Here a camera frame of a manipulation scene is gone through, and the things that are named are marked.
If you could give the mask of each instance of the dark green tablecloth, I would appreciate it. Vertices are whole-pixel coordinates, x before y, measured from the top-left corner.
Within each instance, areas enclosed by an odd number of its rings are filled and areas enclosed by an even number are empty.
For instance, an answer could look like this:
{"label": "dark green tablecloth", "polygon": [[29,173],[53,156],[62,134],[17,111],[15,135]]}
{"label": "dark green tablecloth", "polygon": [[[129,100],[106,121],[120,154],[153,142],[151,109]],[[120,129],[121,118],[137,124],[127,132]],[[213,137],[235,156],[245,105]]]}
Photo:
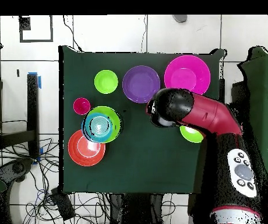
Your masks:
{"label": "dark green tablecloth", "polygon": [[[122,90],[124,75],[137,65],[152,67],[164,88],[167,65],[183,54],[80,53],[69,47],[62,47],[62,52],[64,191],[192,193],[200,144],[186,141],[179,128],[156,128],[145,113],[146,104],[130,101]],[[196,55],[210,68],[211,84],[205,95],[214,99],[218,98],[219,60],[223,55],[224,50]],[[114,71],[119,80],[111,94],[101,94],[94,87],[94,77],[103,69]],[[69,138],[80,129],[83,119],[73,110],[78,97],[87,98],[93,107],[112,107],[124,121],[122,133],[106,144],[102,161],[92,167],[77,165],[68,153]]]}

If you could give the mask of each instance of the white floor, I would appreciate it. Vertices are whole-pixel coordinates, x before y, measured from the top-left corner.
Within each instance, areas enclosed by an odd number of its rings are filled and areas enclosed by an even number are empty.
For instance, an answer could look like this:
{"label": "white floor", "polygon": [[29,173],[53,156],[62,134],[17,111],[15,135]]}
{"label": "white floor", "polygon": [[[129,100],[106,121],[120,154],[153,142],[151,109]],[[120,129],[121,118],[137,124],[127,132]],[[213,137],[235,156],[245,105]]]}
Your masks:
{"label": "white floor", "polygon": [[[83,51],[124,51],[148,53],[209,53],[215,48],[227,50],[224,60],[225,101],[231,101],[231,85],[243,80],[237,64],[246,60],[248,50],[253,46],[264,46],[268,50],[268,15],[188,15],[186,23],[177,23],[171,15],[108,15],[108,16],[65,16],[66,24],[74,30],[75,41]],[[48,39],[48,16],[31,16],[31,30],[23,31],[25,39]],[[20,43],[18,16],[0,17],[0,76],[3,80],[2,120],[26,120],[28,72],[41,76],[39,89],[40,139],[52,138],[58,142],[58,46],[77,48],[70,30],[64,25],[62,16],[53,16],[53,42]],[[4,123],[4,132],[25,130],[25,122]],[[58,156],[58,149],[52,154]],[[0,165],[9,161],[0,159]],[[37,187],[42,188],[42,174],[37,165],[31,169]],[[47,172],[50,187],[58,185],[58,174]],[[34,178],[27,175],[24,182],[15,183],[11,193],[11,214],[14,224],[22,224],[31,211],[28,203],[37,200]],[[96,200],[79,207],[95,194],[79,193],[72,195],[72,203],[79,215],[95,215]],[[176,209],[171,216],[165,216],[165,224],[188,224],[188,195],[173,195]],[[163,206],[163,214],[174,208]],[[75,217],[72,224],[88,224]],[[64,224],[57,219],[56,224]],[[52,221],[39,221],[36,224],[54,224]]]}

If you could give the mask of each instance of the small green bowl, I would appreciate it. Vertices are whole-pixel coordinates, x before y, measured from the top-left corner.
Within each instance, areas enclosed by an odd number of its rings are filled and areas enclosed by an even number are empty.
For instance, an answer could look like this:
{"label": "small green bowl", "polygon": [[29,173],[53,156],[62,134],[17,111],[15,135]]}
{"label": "small green bowl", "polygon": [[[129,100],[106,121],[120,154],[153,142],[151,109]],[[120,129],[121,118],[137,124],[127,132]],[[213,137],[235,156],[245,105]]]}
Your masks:
{"label": "small green bowl", "polygon": [[118,77],[113,71],[100,71],[94,78],[94,86],[100,93],[112,93],[118,86]]}
{"label": "small green bowl", "polygon": [[111,142],[115,138],[117,138],[117,136],[121,133],[122,119],[119,117],[119,115],[117,114],[115,110],[106,106],[98,106],[98,107],[91,109],[88,114],[91,114],[91,113],[104,114],[108,116],[112,122],[112,133],[110,137],[105,142],[103,142],[104,144],[106,144],[107,142]]}
{"label": "small green bowl", "polygon": [[181,131],[182,136],[189,142],[198,144],[203,140],[203,135],[195,129],[182,125],[179,130]]}

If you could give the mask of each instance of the red plate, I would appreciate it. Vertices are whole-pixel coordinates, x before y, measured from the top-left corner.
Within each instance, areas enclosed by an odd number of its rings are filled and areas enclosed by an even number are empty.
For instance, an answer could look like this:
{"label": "red plate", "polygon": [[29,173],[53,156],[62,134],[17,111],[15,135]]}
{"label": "red plate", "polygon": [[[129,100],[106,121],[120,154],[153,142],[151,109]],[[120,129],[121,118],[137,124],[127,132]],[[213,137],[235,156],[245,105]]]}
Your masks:
{"label": "red plate", "polygon": [[94,166],[105,154],[104,143],[87,140],[81,130],[76,131],[69,140],[68,152],[71,159],[81,166]]}

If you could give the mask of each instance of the magenta bowl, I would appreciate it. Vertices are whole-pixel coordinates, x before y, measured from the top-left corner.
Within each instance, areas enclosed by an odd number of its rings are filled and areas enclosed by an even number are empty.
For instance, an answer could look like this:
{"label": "magenta bowl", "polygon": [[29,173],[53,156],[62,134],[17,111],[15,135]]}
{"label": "magenta bowl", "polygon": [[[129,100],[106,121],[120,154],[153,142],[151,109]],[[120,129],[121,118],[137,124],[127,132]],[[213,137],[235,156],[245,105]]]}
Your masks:
{"label": "magenta bowl", "polygon": [[193,55],[183,55],[172,60],[164,74],[167,88],[188,89],[203,95],[210,86],[210,70],[206,63]]}
{"label": "magenta bowl", "polygon": [[90,102],[85,98],[78,98],[74,101],[73,108],[75,113],[85,115],[90,110]]}

